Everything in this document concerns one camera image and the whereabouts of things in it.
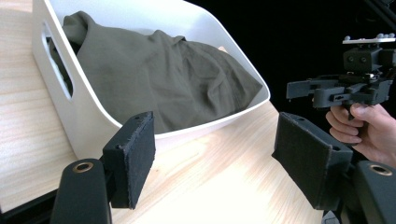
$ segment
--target dark green cloth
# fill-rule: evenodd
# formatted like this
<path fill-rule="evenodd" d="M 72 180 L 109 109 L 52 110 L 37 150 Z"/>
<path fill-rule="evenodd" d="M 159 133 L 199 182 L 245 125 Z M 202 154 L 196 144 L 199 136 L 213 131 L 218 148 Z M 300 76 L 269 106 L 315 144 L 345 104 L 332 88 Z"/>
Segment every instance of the dark green cloth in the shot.
<path fill-rule="evenodd" d="M 120 123 L 153 111 L 155 133 L 190 128 L 246 109 L 262 87 L 228 53 L 181 35 L 105 27 L 83 11 L 66 16 L 63 28 L 102 106 Z"/>

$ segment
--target wooden table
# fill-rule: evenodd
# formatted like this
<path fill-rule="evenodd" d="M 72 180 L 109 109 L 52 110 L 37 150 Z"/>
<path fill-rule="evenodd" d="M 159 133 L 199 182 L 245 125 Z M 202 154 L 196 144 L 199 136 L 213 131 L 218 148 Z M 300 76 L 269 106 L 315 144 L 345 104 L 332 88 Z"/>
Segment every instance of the wooden table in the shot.
<path fill-rule="evenodd" d="M 6 212 L 57 189 L 70 147 L 31 48 L 31 0 L 0 1 L 0 205 Z M 271 157 L 271 102 L 156 156 L 135 210 L 114 223 L 320 223 Z"/>

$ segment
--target human hand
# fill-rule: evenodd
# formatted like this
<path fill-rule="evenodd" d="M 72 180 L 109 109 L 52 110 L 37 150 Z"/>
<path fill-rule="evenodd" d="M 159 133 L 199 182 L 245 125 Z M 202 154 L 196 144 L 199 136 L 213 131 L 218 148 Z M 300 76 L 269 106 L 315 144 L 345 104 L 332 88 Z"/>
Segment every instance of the human hand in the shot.
<path fill-rule="evenodd" d="M 354 119 L 349 120 L 349 112 Z M 349 112 L 332 106 L 326 120 L 332 125 L 330 134 L 353 146 L 370 161 L 396 168 L 396 119 L 382 105 L 354 104 Z"/>

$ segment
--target black background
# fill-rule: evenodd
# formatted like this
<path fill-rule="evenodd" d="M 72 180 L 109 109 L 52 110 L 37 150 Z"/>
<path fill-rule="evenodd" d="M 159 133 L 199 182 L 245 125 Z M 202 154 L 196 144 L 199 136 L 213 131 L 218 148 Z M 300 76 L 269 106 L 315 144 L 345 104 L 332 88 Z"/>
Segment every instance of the black background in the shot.
<path fill-rule="evenodd" d="M 287 100 L 287 83 L 344 74 L 343 53 L 355 47 L 342 44 L 346 35 L 356 39 L 394 33 L 362 0 L 188 2 L 206 9 L 230 33 L 267 83 L 279 112 L 302 116 L 325 131 L 330 128 L 326 111 L 313 108 L 309 97 Z M 382 104 L 392 116 L 394 86 Z"/>

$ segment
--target white plastic bin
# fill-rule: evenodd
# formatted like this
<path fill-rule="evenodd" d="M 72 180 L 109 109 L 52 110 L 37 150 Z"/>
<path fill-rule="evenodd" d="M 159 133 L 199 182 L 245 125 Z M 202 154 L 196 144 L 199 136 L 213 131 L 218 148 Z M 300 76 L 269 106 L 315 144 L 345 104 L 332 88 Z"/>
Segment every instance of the white plastic bin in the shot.
<path fill-rule="evenodd" d="M 263 85 L 244 111 L 188 129 L 156 134 L 157 153 L 221 128 L 269 101 L 270 92 L 260 74 L 219 21 L 201 7 L 181 0 L 34 0 L 33 53 L 79 159 L 100 158 L 104 145 L 121 127 L 99 103 L 63 32 L 64 16 L 80 10 L 104 26 L 134 30 L 143 35 L 160 29 L 170 36 L 184 35 L 190 41 L 216 48 L 223 46 Z M 54 41 L 72 79 L 72 96 L 50 57 L 47 37 Z"/>

